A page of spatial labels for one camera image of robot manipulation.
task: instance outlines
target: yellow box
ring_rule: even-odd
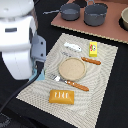
[[[97,57],[97,42],[90,42],[89,56],[90,57]]]
[[[74,91],[51,90],[49,103],[74,104]]]

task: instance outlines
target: gray pot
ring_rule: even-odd
[[[43,14],[49,14],[53,12],[60,12],[61,17],[64,20],[73,21],[80,17],[80,6],[74,3],[68,3],[62,5],[60,10],[44,12]]]
[[[88,5],[89,1],[93,1],[93,5]],[[89,1],[87,1],[84,11],[84,22],[91,26],[99,26],[105,21],[107,8],[100,4],[95,4],[94,0]]]

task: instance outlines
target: plate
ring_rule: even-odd
[[[60,75],[70,81],[81,79],[86,73],[86,64],[79,58],[69,57],[59,65]]]

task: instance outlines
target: fork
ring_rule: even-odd
[[[89,91],[89,89],[88,89],[87,87],[83,86],[83,85],[74,83],[74,82],[69,81],[69,80],[64,80],[64,79],[62,79],[60,76],[56,76],[56,75],[54,75],[54,74],[50,74],[50,75],[49,75],[49,78],[51,78],[51,79],[53,79],[53,80],[55,80],[55,81],[57,81],[57,82],[58,82],[58,81],[65,82],[66,84],[71,85],[71,86],[73,86],[73,87],[76,87],[76,88],[78,88],[78,89],[81,89],[81,90],[83,90],[83,91]]]

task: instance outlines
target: black cable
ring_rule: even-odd
[[[29,82],[27,82],[26,84],[24,84],[23,86],[21,86],[19,89],[17,89],[7,100],[6,102],[2,105],[2,107],[0,108],[0,113],[2,112],[2,110],[7,106],[7,104],[14,98],[16,97],[24,88],[26,88],[28,85],[30,85],[31,83],[33,83],[41,74],[41,71],[44,67],[44,63],[43,62],[36,62],[37,65],[37,75]]]

